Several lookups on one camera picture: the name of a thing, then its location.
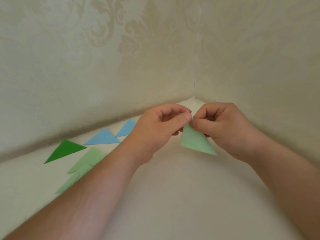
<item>hand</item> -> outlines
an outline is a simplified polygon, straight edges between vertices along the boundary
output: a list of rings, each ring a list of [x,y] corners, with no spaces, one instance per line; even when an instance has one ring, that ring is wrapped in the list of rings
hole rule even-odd
[[[231,156],[247,162],[266,136],[256,129],[232,103],[203,105],[194,115],[190,127],[211,137]]]
[[[142,165],[149,162],[172,135],[178,135],[191,118],[191,110],[178,104],[164,104],[148,109],[120,145],[137,153]]]

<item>light green paper triangle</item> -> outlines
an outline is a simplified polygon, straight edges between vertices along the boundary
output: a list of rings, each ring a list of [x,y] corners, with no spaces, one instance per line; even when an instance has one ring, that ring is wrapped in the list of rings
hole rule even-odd
[[[75,182],[77,182],[79,179],[82,178],[90,169],[93,167],[85,164],[82,165],[81,168],[78,169],[77,172],[75,172],[61,187],[58,189],[58,191],[55,194],[62,194],[65,192],[70,186],[72,186]]]
[[[74,173],[78,171],[80,167],[83,165],[90,165],[91,167],[94,167],[98,162],[100,162],[108,153],[105,153],[97,148],[90,148],[89,151],[84,154],[79,161],[73,165],[72,168],[68,171],[68,173]]]
[[[181,145],[200,152],[217,155],[206,136],[203,133],[192,129],[189,124],[183,127]]]

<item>folded paper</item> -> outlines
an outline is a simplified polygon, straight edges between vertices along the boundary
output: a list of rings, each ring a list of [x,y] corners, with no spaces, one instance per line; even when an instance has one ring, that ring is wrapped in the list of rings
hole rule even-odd
[[[99,144],[113,144],[120,143],[115,136],[108,130],[104,129],[88,140],[84,145],[99,145]]]
[[[61,187],[55,194],[62,194],[80,178],[82,178],[92,167],[90,165],[82,165]]]
[[[94,167],[98,162],[100,162],[108,153],[105,153],[98,148],[90,148],[86,154],[84,154],[79,161],[73,165],[73,167],[68,171],[68,173],[74,173],[78,171],[84,165],[90,165]]]
[[[68,140],[64,140],[54,150],[54,152],[50,155],[50,157],[46,160],[45,164],[51,161],[57,160],[59,158],[68,156],[70,154],[73,154],[75,152],[81,151],[83,149],[86,149],[86,147]]]
[[[134,129],[135,125],[136,122],[134,122],[133,120],[128,120],[115,136],[120,137],[129,135],[130,132]]]
[[[217,155],[206,136],[203,133],[192,129],[189,124],[183,127],[181,145],[200,152]]]

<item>forearm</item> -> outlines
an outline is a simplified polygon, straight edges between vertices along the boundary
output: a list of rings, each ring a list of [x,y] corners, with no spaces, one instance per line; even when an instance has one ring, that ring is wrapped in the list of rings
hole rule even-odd
[[[249,164],[306,236],[320,239],[319,169],[270,138]]]
[[[115,149],[5,240],[99,239],[139,166],[134,157]]]

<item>blue paper triangle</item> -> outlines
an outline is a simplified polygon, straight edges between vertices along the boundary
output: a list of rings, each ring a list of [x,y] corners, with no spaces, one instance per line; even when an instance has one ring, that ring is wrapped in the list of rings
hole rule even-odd
[[[88,140],[84,145],[99,145],[99,144],[112,144],[120,143],[115,136],[108,130],[104,129]]]
[[[129,135],[130,132],[134,129],[135,125],[136,122],[134,122],[133,120],[128,120],[115,136],[120,137]]]

